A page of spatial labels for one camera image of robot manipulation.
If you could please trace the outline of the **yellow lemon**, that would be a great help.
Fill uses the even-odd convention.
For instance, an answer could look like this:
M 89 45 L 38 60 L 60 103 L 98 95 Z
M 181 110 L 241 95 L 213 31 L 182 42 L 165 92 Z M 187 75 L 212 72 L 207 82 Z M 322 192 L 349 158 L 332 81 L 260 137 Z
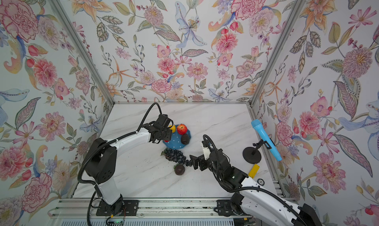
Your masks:
M 172 133 L 175 133 L 176 132 L 176 126 L 175 125 L 172 125 L 170 127 L 170 130 L 172 131 Z

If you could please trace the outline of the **blue polka dot plate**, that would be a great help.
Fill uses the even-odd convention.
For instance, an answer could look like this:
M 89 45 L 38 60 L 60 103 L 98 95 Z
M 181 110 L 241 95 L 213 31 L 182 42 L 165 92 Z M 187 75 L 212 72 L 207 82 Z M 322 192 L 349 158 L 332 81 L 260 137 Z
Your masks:
M 187 131 L 187 134 L 190 136 L 190 139 L 191 139 L 191 132 L 189 130 Z M 175 133 L 172 133 L 170 141 L 163 141 L 163 144 L 167 148 L 174 149 L 174 150 L 181 150 L 187 146 L 187 145 L 184 146 L 181 143 L 181 135 L 179 135 L 177 131 Z

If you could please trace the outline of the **red apple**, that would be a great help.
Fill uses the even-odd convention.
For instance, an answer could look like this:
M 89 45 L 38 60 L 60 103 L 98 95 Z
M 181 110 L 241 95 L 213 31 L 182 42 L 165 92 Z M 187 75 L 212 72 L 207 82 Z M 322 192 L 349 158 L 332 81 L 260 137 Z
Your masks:
M 185 135 L 188 131 L 188 128 L 184 124 L 177 125 L 176 131 L 179 135 Z

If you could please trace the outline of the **black avocado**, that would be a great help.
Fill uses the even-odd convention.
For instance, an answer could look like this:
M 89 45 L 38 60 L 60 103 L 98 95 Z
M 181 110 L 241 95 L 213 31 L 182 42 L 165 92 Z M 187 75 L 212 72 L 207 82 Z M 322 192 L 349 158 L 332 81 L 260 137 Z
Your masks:
M 190 136 L 188 134 L 183 134 L 181 136 L 181 143 L 185 146 L 188 145 L 190 142 Z

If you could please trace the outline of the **dark grape bunch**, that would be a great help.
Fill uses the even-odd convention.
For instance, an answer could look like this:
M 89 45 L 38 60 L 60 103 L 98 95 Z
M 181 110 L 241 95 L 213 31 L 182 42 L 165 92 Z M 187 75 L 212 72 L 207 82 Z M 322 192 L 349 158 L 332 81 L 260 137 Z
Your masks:
M 162 151 L 161 156 L 164 156 L 168 161 L 177 164 L 181 164 L 187 167 L 193 166 L 192 160 L 184 156 L 183 152 L 180 150 L 166 148 L 164 151 Z

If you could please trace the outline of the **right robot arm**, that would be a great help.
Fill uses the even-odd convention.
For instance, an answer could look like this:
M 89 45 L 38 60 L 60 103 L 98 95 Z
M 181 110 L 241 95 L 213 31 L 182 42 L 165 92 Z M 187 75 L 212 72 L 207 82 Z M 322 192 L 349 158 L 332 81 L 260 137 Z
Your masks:
M 217 183 L 232 193 L 230 206 L 236 215 L 257 217 L 271 226 L 321 226 L 315 210 L 300 206 L 265 189 L 245 172 L 232 166 L 221 149 L 203 149 L 203 155 L 189 156 L 194 169 L 213 173 Z

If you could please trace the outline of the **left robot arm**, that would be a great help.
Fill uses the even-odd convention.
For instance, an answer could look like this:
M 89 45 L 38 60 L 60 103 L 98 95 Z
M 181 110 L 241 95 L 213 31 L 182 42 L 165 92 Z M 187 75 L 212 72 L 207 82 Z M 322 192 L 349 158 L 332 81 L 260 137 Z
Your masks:
M 113 140 L 96 139 L 78 172 L 78 182 L 94 186 L 95 193 L 100 197 L 108 213 L 112 215 L 120 213 L 124 207 L 123 196 L 117 189 L 113 177 L 117 159 L 140 145 L 170 141 L 173 124 L 168 115 L 160 114 L 156 121 L 141 123 L 136 131 Z

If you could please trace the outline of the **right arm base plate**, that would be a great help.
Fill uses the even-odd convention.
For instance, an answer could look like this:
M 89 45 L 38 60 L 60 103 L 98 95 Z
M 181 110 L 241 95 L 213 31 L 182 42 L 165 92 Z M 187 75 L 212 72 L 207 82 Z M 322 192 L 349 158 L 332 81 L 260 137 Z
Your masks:
M 241 201 L 238 200 L 217 200 L 216 207 L 213 209 L 219 216 L 241 216 L 244 212 L 241 208 Z

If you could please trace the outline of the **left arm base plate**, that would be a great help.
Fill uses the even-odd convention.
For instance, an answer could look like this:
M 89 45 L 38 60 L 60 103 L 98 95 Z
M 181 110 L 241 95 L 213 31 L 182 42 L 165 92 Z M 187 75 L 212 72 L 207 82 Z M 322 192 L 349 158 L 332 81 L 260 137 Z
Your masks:
M 96 216 L 136 216 L 139 200 L 118 200 L 113 205 L 108 205 L 104 200 L 100 201 Z

